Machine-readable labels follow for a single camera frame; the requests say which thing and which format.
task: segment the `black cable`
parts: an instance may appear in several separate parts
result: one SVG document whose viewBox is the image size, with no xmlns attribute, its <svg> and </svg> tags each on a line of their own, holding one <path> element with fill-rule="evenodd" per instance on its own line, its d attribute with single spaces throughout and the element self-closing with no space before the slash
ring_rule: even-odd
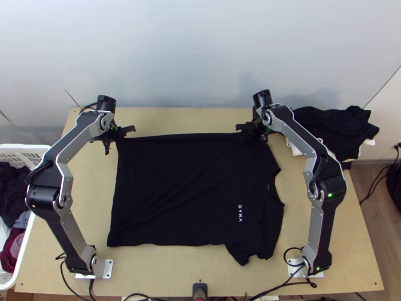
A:
<svg viewBox="0 0 401 301">
<path fill-rule="evenodd" d="M 93 283 L 95 282 L 95 279 L 91 279 L 89 281 L 89 297 L 92 299 L 92 301 L 96 301 L 95 297 L 92 295 L 92 288 L 93 288 Z"/>
<path fill-rule="evenodd" d="M 360 295 L 360 293 L 355 292 L 355 294 L 357 294 L 363 301 L 366 301 L 366 299 L 365 299 L 364 297 L 362 297 L 362 296 Z"/>
<path fill-rule="evenodd" d="M 383 180 L 385 177 L 387 177 L 387 174 L 385 174 L 385 175 L 382 176 L 379 180 L 377 180 L 377 178 L 381 175 L 381 173 L 382 173 L 386 168 L 391 168 L 392 166 L 394 166 L 394 165 L 397 164 L 398 157 L 399 157 L 398 145 L 394 146 L 394 148 L 395 148 L 395 150 L 397 151 L 397 156 L 396 156 L 394 162 L 393 162 L 391 165 L 385 166 L 385 167 L 383 167 L 383 168 L 380 170 L 380 172 L 378 173 L 377 177 L 373 180 L 372 184 L 370 185 L 370 188 L 369 188 L 369 190 L 368 190 L 368 193 L 367 193 L 366 197 L 364 197 L 364 198 L 359 202 L 360 205 L 362 205 L 362 203 L 363 203 L 364 201 L 366 201 L 368 198 L 370 198 L 370 197 L 373 195 L 374 190 L 376 189 L 376 187 L 377 187 L 377 185 L 380 183 L 380 181 Z"/>
<path fill-rule="evenodd" d="M 315 173 L 313 174 L 313 177 L 312 177 L 312 179 L 310 180 L 310 182 L 309 182 L 309 191 L 311 192 L 311 193 L 315 193 L 315 190 L 314 190 L 314 185 L 315 185 L 315 183 L 316 183 L 316 180 L 317 180 L 317 177 L 320 175 L 320 172 L 321 172 L 321 170 L 322 170 L 322 167 L 324 166 L 324 164 L 323 164 L 323 156 L 319 156 L 318 157 L 318 160 L 319 160 L 319 162 L 318 162 L 318 164 L 317 164 L 317 168 L 316 168 L 316 171 L 315 171 Z"/>
<path fill-rule="evenodd" d="M 82 110 L 81 106 L 78 104 L 78 102 L 72 97 L 72 95 L 70 93 L 68 93 L 68 91 L 66 89 L 64 89 L 64 91 L 66 91 L 66 93 L 71 97 L 71 99 L 75 102 L 75 104 Z"/>
<path fill-rule="evenodd" d="M 63 281 L 64 281 L 64 284 L 66 285 L 66 287 L 70 290 L 70 292 L 71 293 L 73 293 L 76 297 L 78 297 L 79 299 L 81 299 L 81 300 L 84 300 L 84 301 L 92 301 L 92 300 L 89 300 L 89 299 L 86 299 L 86 298 L 84 298 L 84 297 L 82 297 L 81 295 L 78 295 L 69 285 L 68 285 L 68 283 L 67 283 L 67 281 L 66 281 L 66 279 L 65 279 L 65 277 L 64 277 L 64 273 L 63 273 L 63 264 L 64 264 L 64 260 L 61 262 L 61 264 L 60 264 L 60 272 L 61 272 L 61 278 L 63 279 Z"/>
<path fill-rule="evenodd" d="M 250 298 L 249 301 L 254 301 L 257 298 L 260 298 L 260 297 L 262 297 L 262 296 L 264 296 L 264 295 L 266 295 L 266 294 L 268 294 L 268 293 L 270 293 L 270 292 L 272 292 L 274 290 L 277 290 L 277 289 L 285 287 L 285 286 L 291 286 L 291 285 L 297 285 L 297 284 L 309 284 L 311 287 L 316 288 L 317 284 L 311 282 L 309 280 L 309 278 L 306 278 L 306 281 L 288 283 L 295 276 L 295 274 L 298 273 L 303 267 L 305 267 L 305 264 L 300 266 L 283 284 L 278 285 L 278 286 L 276 286 L 274 288 L 271 288 L 269 290 L 266 290 L 264 292 L 261 292 L 261 293 L 255 295 L 255 296 L 253 296 L 252 298 Z"/>
<path fill-rule="evenodd" d="M 301 248 L 297 248 L 297 247 L 292 247 L 292 248 L 288 248 L 287 250 L 285 250 L 285 252 L 284 252 L 284 254 L 283 254 L 285 263 L 288 264 L 288 265 L 290 265 L 290 266 L 302 266 L 302 265 L 305 265 L 303 262 L 298 263 L 298 264 L 290 264 L 290 263 L 287 261 L 287 257 L 286 257 L 287 252 L 288 252 L 288 251 L 291 251 L 291 250 L 300 250 L 300 251 L 302 251 Z"/>
<path fill-rule="evenodd" d="M 34 170 L 32 170 L 27 178 L 25 179 L 25 183 L 27 183 L 29 185 L 29 182 L 31 181 L 31 179 L 38 173 L 41 172 L 42 170 L 53 166 L 53 162 L 52 161 L 45 161 L 42 164 L 40 164 L 38 167 L 36 167 Z"/>
<path fill-rule="evenodd" d="M 395 148 L 395 150 L 397 151 L 397 156 L 396 156 L 394 162 L 393 162 L 391 165 L 387 165 L 387 166 L 383 167 L 383 168 L 380 170 L 380 172 L 378 173 L 377 177 L 373 180 L 372 185 L 370 186 L 369 192 L 367 193 L 367 195 L 371 195 L 371 194 L 373 193 L 373 192 L 371 192 L 370 190 L 372 189 L 373 183 L 377 180 L 377 178 L 381 175 L 381 173 L 382 173 L 386 168 L 392 167 L 392 166 L 394 166 L 394 165 L 397 163 L 398 157 L 399 157 L 399 150 L 398 150 L 398 146 L 394 146 L 394 148 Z"/>
<path fill-rule="evenodd" d="M 149 296 L 147 296 L 147 295 L 145 295 L 145 294 L 142 294 L 142 293 L 135 292 L 135 293 L 132 293 L 131 295 L 127 296 L 127 298 L 125 298 L 124 301 L 127 301 L 128 299 L 130 299 L 131 297 L 134 297 L 134 296 L 141 296 L 141 297 L 146 298 L 146 299 L 142 299 L 142 300 L 140 300 L 140 301 L 148 300 L 148 299 L 149 299 Z"/>
<path fill-rule="evenodd" d="M 84 107 L 79 111 L 79 113 L 81 114 L 83 111 L 85 111 L 86 109 L 89 109 L 89 108 L 91 108 L 91 109 L 93 109 L 93 110 L 96 111 L 96 109 L 92 108 L 92 106 L 93 106 L 93 105 L 96 105 L 96 104 L 98 104 L 98 103 L 101 103 L 101 102 L 102 102 L 101 100 L 100 100 L 100 101 L 92 102 L 91 104 L 88 104 L 88 105 L 84 106 Z"/>
</svg>

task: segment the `dyna logo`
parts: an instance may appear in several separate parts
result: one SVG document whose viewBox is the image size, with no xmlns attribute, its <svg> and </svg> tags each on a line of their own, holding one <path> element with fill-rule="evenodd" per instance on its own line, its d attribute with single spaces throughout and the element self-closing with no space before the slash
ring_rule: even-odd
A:
<svg viewBox="0 0 401 301">
<path fill-rule="evenodd" d="M 238 205 L 238 222 L 242 222 L 242 205 Z"/>
</svg>

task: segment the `white wall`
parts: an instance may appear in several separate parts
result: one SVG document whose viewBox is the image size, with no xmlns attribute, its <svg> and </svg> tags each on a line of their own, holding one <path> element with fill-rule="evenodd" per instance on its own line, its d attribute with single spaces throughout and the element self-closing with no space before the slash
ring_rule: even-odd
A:
<svg viewBox="0 0 401 301">
<path fill-rule="evenodd" d="M 251 107 L 269 88 L 294 108 L 363 106 L 401 63 L 400 11 L 399 0 L 2 1 L 0 109 L 52 143 L 74 105 L 64 89 L 80 104 Z"/>
<path fill-rule="evenodd" d="M 380 131 L 375 147 L 364 146 L 359 158 L 394 160 L 396 151 L 392 146 L 401 140 L 401 68 L 365 109 L 372 111 L 369 122 L 380 127 Z"/>
</svg>

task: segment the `electrical outlet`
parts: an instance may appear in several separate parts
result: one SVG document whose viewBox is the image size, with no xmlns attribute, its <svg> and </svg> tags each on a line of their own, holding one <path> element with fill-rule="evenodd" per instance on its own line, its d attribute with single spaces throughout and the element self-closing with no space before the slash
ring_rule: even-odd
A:
<svg viewBox="0 0 401 301">
<path fill-rule="evenodd" d="M 398 145 L 398 143 L 401 143 L 401 140 L 398 140 L 398 142 L 394 143 L 390 148 L 394 148 L 394 146 Z"/>
</svg>

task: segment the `metal base plate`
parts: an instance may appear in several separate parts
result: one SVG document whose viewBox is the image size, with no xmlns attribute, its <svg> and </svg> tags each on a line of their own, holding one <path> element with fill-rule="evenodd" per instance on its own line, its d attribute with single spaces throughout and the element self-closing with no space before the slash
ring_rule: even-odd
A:
<svg viewBox="0 0 401 301">
<path fill-rule="evenodd" d="M 287 259 L 287 262 L 290 263 L 290 264 L 298 264 L 298 263 L 302 263 L 304 261 L 303 261 L 302 258 L 289 258 L 289 259 Z M 287 265 L 287 267 L 288 267 L 288 275 L 289 276 L 291 276 L 293 273 L 295 273 L 295 271 L 297 269 L 299 269 L 298 266 Z M 323 278 L 323 277 L 324 277 L 324 272 L 323 271 L 320 272 L 320 273 L 317 273 L 315 275 L 308 276 L 308 267 L 307 266 L 305 266 L 302 269 L 300 269 L 294 275 L 294 278 Z"/>
<path fill-rule="evenodd" d="M 111 278 L 111 271 L 113 270 L 113 260 L 99 260 L 96 270 L 99 272 L 99 275 L 75 274 L 75 279 L 109 279 Z"/>
</svg>

